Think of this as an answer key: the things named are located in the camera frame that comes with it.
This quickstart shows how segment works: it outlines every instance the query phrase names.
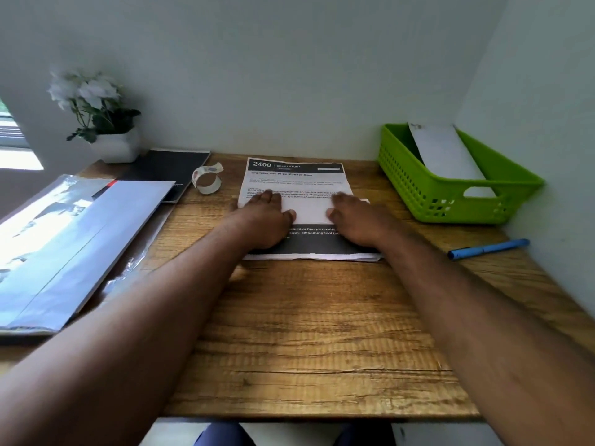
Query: black notebook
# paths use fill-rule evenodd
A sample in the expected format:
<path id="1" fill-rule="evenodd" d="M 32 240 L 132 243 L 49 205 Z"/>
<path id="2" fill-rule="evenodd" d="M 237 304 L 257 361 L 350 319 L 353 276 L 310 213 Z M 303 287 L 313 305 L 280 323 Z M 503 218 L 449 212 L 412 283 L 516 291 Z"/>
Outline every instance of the black notebook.
<path id="1" fill-rule="evenodd" d="M 203 166 L 210 151 L 149 150 L 130 165 L 119 180 L 175 181 L 163 203 L 177 203 L 192 180 L 194 169 Z"/>

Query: left hand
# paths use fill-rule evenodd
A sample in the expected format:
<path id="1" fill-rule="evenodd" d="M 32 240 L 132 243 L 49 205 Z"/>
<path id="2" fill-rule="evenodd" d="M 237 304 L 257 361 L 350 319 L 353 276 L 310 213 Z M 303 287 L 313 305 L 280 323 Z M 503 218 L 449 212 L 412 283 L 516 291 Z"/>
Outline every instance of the left hand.
<path id="1" fill-rule="evenodd" d="M 248 250 L 269 248 L 281 241 L 296 218 L 294 210 L 281 213 L 281 194 L 266 190 L 250 199 L 244 208 L 233 203 L 220 228 L 237 234 Z"/>

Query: blue pants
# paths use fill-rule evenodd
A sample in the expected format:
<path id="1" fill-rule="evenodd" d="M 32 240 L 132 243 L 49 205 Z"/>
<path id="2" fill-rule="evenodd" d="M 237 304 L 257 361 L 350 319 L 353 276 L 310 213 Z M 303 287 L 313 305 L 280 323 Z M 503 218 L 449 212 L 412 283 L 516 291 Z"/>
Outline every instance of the blue pants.
<path id="1" fill-rule="evenodd" d="M 396 446 L 389 422 L 362 421 L 348 425 L 334 446 Z M 213 423 L 194 443 L 195 446 L 256 446 L 238 423 Z"/>

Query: potted plant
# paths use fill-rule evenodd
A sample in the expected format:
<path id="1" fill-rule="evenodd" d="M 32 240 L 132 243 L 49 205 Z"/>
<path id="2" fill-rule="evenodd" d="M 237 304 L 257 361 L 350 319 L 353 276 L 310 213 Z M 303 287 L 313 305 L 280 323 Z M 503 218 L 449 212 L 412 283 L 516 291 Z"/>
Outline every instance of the potted plant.
<path id="1" fill-rule="evenodd" d="M 70 108 L 80 128 L 66 138 L 79 136 L 106 163 L 130 163 L 139 155 L 137 109 L 124 108 L 120 87 L 102 73 L 52 74 L 49 94 L 62 109 Z"/>

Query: wooden desk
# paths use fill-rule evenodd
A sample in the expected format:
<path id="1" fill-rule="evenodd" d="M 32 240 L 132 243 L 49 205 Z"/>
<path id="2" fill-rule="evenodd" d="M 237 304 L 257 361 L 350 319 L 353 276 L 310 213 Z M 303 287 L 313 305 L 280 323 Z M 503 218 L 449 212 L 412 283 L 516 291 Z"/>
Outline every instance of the wooden desk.
<path id="1" fill-rule="evenodd" d="M 218 161 L 225 168 L 220 191 L 187 190 L 140 273 L 172 259 L 226 213 L 239 194 L 246 156 L 215 154 L 209 162 Z M 375 162 L 343 163 L 355 195 L 386 204 L 443 250 L 506 239 L 490 226 L 419 224 Z M 94 165 L 86 176 L 117 173 Z M 525 251 L 462 264 L 595 351 L 595 323 Z M 23 351 L 0 353 L 5 368 Z M 163 415 L 456 419 L 479 413 L 385 262 L 295 260 L 238 267 Z"/>

